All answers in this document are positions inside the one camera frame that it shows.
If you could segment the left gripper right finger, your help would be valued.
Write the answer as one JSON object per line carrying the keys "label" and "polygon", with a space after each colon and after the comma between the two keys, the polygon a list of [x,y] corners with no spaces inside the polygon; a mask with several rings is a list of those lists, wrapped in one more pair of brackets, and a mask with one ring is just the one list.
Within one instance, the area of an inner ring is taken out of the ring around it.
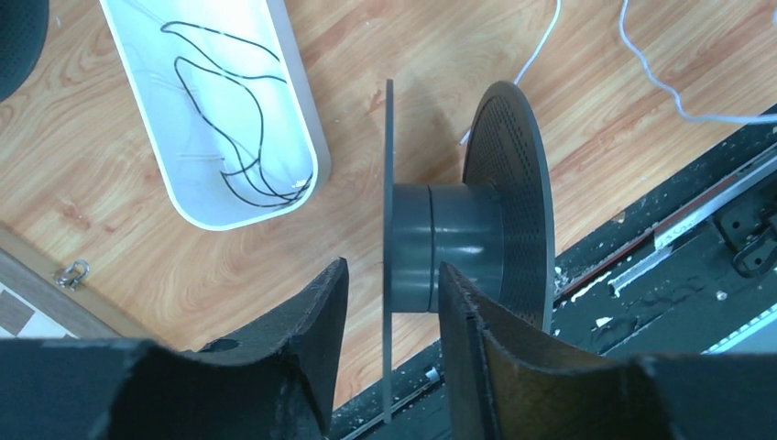
{"label": "left gripper right finger", "polygon": [[773,354],[612,359],[571,346],[439,268],[456,439],[773,439]]}

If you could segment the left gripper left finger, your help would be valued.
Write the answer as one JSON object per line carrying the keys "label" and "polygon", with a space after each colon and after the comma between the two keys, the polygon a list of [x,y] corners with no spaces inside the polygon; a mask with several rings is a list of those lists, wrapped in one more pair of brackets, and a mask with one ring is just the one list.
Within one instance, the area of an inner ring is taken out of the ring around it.
{"label": "left gripper left finger", "polygon": [[349,268],[198,351],[150,339],[7,339],[4,439],[321,439],[332,422]]}

